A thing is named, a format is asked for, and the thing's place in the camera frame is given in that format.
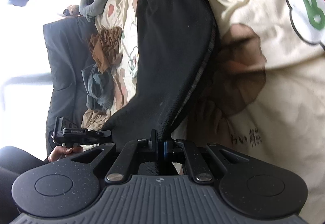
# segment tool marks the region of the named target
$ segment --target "black leggings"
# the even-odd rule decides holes
[[[22,173],[45,162],[16,147],[0,149],[0,224],[13,221],[19,212],[11,196],[11,187]]]

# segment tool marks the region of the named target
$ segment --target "white cloud print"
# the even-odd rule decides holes
[[[325,47],[325,0],[287,0],[295,32],[309,44]]]

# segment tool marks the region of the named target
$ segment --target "silver screw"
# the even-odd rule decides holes
[[[208,182],[208,181],[212,180],[212,176],[207,173],[197,174],[195,176],[195,178],[200,182]]]
[[[123,175],[119,174],[119,173],[113,173],[113,174],[109,174],[107,176],[107,180],[108,181],[112,181],[112,182],[116,182],[116,181],[121,181],[123,179]]]

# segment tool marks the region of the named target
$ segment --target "crosshair logo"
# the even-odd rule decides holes
[[[164,179],[164,178],[161,178],[161,177],[159,177],[159,178],[157,178],[157,179],[156,179],[156,181],[157,181],[157,182],[159,182],[159,183],[161,183],[161,182],[164,182],[164,181],[165,181],[165,179]]]

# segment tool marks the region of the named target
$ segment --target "green print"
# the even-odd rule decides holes
[[[325,15],[317,5],[316,0],[303,0],[310,24],[317,30],[325,27]]]

